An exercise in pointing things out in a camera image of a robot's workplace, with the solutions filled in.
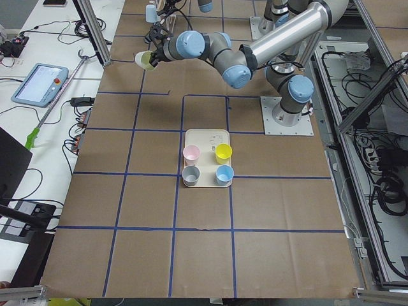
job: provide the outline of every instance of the brown table surface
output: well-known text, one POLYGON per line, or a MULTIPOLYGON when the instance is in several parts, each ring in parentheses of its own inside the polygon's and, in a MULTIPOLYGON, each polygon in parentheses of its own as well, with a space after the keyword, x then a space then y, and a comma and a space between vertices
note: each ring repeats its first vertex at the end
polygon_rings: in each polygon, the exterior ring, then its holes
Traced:
MULTIPOLYGON (((196 1, 197 31, 251 40, 265 2, 196 1)), ((51 297, 347 298, 358 287, 317 122, 313 137, 265 136, 263 72, 226 86, 199 60, 144 72, 146 1, 127 0, 42 283, 51 297), (180 179, 185 131, 230 133, 228 188, 180 179)), ((177 32, 186 30, 177 19, 177 32)))

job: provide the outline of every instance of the robotic arm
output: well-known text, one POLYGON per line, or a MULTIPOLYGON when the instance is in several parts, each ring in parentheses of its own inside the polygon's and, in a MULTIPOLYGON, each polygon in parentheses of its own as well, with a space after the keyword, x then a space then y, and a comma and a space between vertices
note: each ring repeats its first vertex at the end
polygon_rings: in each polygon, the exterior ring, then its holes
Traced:
POLYGON ((231 40, 226 33, 185 31, 175 37, 162 38, 160 43, 155 43, 156 51, 138 54, 136 62, 144 69, 154 69, 161 61, 194 58, 209 61, 223 80, 235 89, 245 86, 253 73, 268 63, 266 78, 282 95, 279 109, 274 110, 275 120, 282 125, 293 126, 314 91, 306 76, 293 74, 293 61, 300 43, 310 37, 309 43, 314 45, 307 48, 308 61, 318 43, 318 39, 313 39, 316 33, 322 33, 335 24, 347 5, 348 0, 289 0, 289 20, 249 45, 241 45, 237 52, 232 51, 231 40))

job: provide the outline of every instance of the yellow cup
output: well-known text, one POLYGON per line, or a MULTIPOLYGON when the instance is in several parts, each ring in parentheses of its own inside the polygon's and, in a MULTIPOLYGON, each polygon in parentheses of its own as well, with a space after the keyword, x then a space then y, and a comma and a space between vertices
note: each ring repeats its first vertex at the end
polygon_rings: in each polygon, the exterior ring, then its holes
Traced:
POLYGON ((227 163, 231 155, 232 148, 226 143, 222 143, 215 148, 215 158, 217 159, 217 163, 219 164, 227 163))

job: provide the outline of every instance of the pink cup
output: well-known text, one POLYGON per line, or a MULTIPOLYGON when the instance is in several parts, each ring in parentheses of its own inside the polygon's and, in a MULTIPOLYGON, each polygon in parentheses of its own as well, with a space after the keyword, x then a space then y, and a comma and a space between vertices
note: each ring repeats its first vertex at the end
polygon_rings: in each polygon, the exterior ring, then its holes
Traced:
POLYGON ((184 160, 188 165, 195 165, 200 156, 200 149, 196 145, 188 145, 183 150, 184 160))

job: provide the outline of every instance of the tablet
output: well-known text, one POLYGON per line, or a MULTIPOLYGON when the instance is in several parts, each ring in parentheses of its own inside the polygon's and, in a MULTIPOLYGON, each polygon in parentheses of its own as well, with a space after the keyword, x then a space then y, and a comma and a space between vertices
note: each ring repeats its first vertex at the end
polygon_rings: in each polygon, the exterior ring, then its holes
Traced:
POLYGON ((68 77, 68 68, 36 64, 18 87, 11 100, 34 106, 46 106, 68 77))

